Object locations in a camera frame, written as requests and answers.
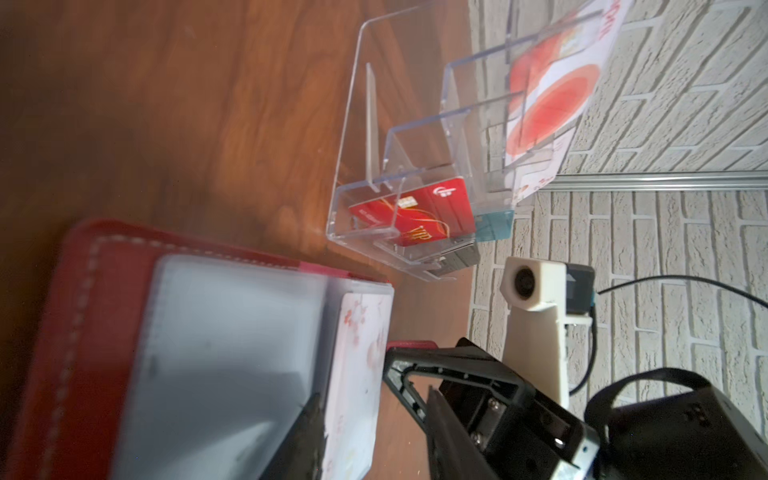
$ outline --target small camera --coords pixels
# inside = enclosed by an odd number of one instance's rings
[[[534,290],[536,290],[536,276],[533,270],[524,266],[515,274],[515,291],[523,300],[527,300],[531,298]]]

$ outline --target clear acrylic card holder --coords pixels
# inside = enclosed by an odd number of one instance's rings
[[[510,22],[515,12],[511,3]],[[524,38],[508,35],[503,45],[478,52],[472,51],[467,0],[430,2],[366,22],[353,65],[328,238],[423,280],[452,280],[431,272],[447,253],[475,243],[474,228],[411,244],[403,242],[397,222],[415,209],[414,192],[456,178],[463,180],[472,214],[514,208],[522,179],[546,169],[554,154],[555,132],[539,138],[528,129],[540,126],[526,123],[541,94],[533,84],[544,65],[531,53],[556,44],[547,58],[552,63],[586,48],[584,32],[597,31],[600,14],[567,18]],[[519,137],[501,145],[489,141],[490,131],[506,139],[516,126]],[[519,145],[523,137],[532,144],[510,155],[511,142]],[[377,202],[389,210],[361,213],[361,205]]]

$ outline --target wood grain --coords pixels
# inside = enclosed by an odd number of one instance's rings
[[[422,283],[324,234],[357,31],[391,8],[0,5],[0,451],[57,245],[84,217],[383,275],[397,292],[391,339],[450,346],[466,334],[470,272]],[[374,464],[370,478],[427,474],[423,434],[388,392]]]

